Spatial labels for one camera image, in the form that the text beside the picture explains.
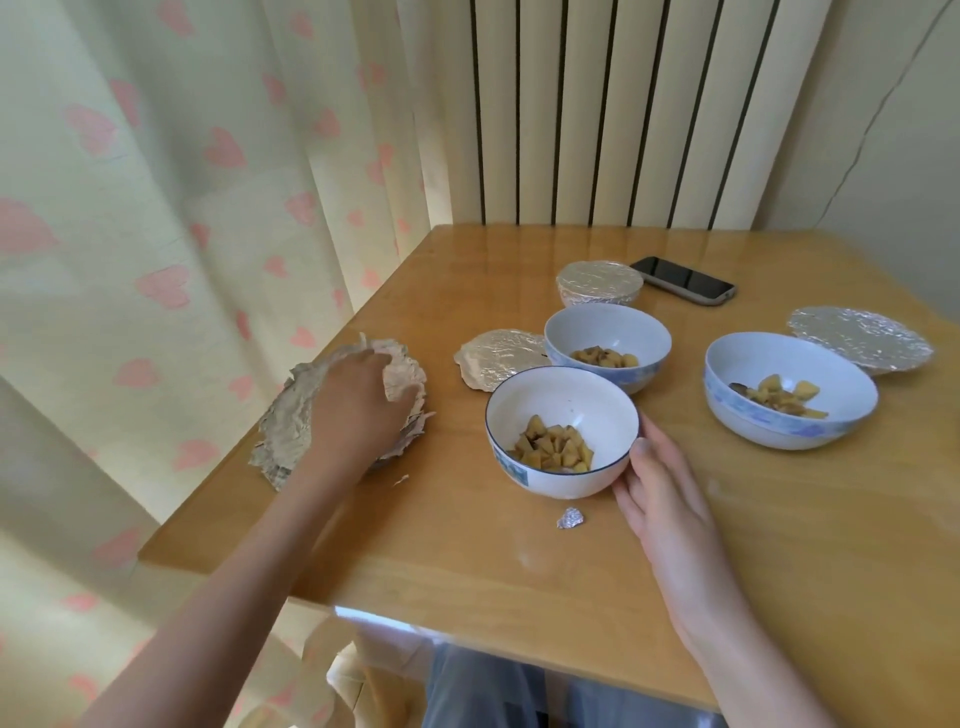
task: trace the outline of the hand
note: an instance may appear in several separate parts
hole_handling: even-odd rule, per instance
[[[653,567],[674,628],[691,652],[749,614],[707,500],[677,444],[646,416],[617,505]]]
[[[389,363],[389,354],[366,350],[329,368],[313,400],[309,455],[359,462],[365,470],[390,450],[413,409],[417,386],[388,401],[383,369]]]

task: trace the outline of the person's left hand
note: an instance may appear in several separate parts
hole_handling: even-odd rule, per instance
[[[333,364],[313,400],[310,452],[326,460],[362,461],[364,469],[387,452],[406,425],[417,386],[387,400],[383,368],[390,355],[353,353]]]

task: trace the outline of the smartphone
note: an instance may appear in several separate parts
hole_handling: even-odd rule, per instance
[[[720,305],[736,294],[736,286],[732,283],[655,255],[638,260],[630,267],[639,271],[650,284],[699,305]]]

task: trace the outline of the wall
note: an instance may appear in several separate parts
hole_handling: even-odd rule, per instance
[[[960,3],[834,0],[756,227],[822,228],[960,321]]]

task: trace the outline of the foil lid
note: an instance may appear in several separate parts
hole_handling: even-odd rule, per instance
[[[576,528],[584,522],[584,514],[576,508],[567,508],[557,521],[558,528]]]
[[[550,360],[543,350],[543,337],[516,328],[497,328],[467,341],[453,360],[460,376],[472,389],[492,392],[506,378],[534,367],[546,367]]]
[[[397,457],[423,434],[423,424],[433,412],[424,412],[426,373],[416,359],[407,355],[407,348],[393,339],[367,342],[360,334],[360,343],[338,349],[318,361],[298,364],[283,385],[266,414],[260,418],[259,428],[263,442],[253,448],[250,463],[263,471],[271,485],[280,490],[300,458],[310,447],[310,414],[313,399],[324,383],[326,372],[335,361],[348,354],[373,349],[388,353],[391,362],[383,370],[383,385],[388,400],[396,400],[411,384],[417,385],[417,398],[407,417],[407,424],[393,448],[374,463],[376,468],[384,461]]]
[[[794,336],[840,354],[871,376],[916,369],[933,355],[919,333],[871,311],[809,306],[794,311],[788,324]]]
[[[629,305],[643,286],[643,276],[612,260],[579,260],[557,276],[557,290],[565,306],[577,303]]]

